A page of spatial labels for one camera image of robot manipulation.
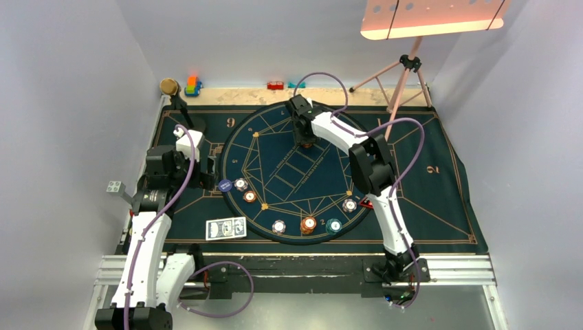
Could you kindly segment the red triangular dealer button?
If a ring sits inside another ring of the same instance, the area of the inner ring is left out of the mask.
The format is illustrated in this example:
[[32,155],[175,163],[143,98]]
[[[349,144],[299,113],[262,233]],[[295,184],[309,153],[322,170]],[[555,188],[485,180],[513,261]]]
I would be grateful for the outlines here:
[[373,204],[368,197],[364,197],[360,202],[359,205],[363,208],[373,209]]

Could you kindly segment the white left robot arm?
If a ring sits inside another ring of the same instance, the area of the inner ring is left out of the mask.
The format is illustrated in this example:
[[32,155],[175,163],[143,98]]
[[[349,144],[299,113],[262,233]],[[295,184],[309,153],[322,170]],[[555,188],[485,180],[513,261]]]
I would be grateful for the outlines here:
[[199,280],[205,263],[198,252],[162,250],[175,207],[187,188],[213,189],[214,162],[201,171],[199,149],[176,144],[151,148],[131,200],[131,238],[120,282],[109,307],[97,310],[97,329],[172,329],[172,312],[187,281]]

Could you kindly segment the white purple poker chip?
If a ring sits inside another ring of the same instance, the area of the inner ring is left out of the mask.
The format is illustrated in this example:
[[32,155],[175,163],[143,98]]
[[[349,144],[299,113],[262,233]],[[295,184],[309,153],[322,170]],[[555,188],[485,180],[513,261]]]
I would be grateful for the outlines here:
[[238,178],[236,180],[233,181],[233,186],[238,190],[238,191],[245,191],[248,189],[248,182],[246,179],[244,178]]

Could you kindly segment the blue playing card deck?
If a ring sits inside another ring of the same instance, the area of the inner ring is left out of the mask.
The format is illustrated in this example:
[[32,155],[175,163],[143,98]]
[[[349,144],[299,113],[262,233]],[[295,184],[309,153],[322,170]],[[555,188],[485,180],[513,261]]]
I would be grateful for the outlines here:
[[246,236],[247,221],[245,217],[230,217],[206,221],[205,240],[207,241],[240,239]]

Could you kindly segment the blue small blind button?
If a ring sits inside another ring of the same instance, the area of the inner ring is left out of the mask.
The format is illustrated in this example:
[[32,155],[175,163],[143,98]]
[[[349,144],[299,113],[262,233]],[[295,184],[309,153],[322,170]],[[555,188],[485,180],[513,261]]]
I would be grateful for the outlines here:
[[233,188],[233,182],[229,179],[222,179],[218,184],[217,184],[217,188],[223,192],[229,192],[232,190]]

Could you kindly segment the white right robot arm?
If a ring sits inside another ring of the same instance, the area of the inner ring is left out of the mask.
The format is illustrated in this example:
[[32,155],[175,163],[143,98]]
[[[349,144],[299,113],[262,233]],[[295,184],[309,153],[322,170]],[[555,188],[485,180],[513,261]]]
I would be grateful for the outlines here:
[[383,128],[368,133],[339,120],[332,111],[297,95],[284,103],[297,145],[326,140],[349,158],[355,187],[372,203],[384,246],[385,264],[371,270],[384,282],[406,281],[418,264],[419,253],[409,234],[397,200],[398,178]]

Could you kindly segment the orange poker chip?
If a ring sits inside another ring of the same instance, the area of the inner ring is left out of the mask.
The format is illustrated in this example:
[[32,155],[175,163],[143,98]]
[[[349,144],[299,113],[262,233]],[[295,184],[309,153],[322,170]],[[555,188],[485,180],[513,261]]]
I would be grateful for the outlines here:
[[254,191],[248,190],[243,193],[243,200],[247,203],[253,203],[256,201],[257,195]]

